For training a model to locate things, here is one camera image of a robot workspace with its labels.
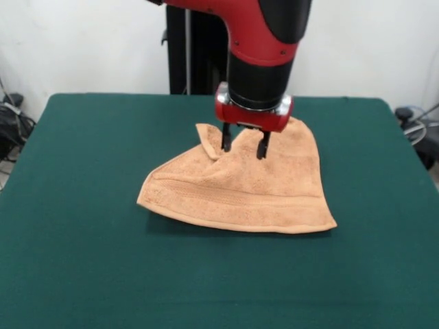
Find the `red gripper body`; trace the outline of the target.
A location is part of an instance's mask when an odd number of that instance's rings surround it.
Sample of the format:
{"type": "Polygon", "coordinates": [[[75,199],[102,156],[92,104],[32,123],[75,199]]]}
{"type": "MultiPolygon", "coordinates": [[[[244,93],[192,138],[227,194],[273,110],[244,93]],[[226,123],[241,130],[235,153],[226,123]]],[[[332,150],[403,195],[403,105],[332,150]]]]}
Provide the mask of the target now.
{"type": "Polygon", "coordinates": [[[215,114],[220,121],[264,132],[282,132],[293,107],[294,101],[290,95],[284,95],[280,104],[269,110],[250,110],[238,106],[230,98],[227,82],[221,82],[215,94],[215,114]]]}

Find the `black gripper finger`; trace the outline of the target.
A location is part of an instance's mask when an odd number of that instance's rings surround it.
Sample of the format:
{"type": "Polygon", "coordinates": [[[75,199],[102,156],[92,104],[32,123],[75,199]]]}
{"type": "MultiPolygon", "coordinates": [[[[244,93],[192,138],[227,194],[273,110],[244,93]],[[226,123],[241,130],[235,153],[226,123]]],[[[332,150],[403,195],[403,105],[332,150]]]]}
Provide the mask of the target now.
{"type": "Polygon", "coordinates": [[[268,145],[270,142],[270,135],[271,132],[263,132],[263,138],[259,141],[257,147],[257,158],[259,160],[262,160],[267,156],[268,145]]]}
{"type": "Polygon", "coordinates": [[[230,133],[230,124],[224,122],[222,126],[222,144],[221,149],[225,152],[229,152],[231,149],[231,133],[230,133]]]}

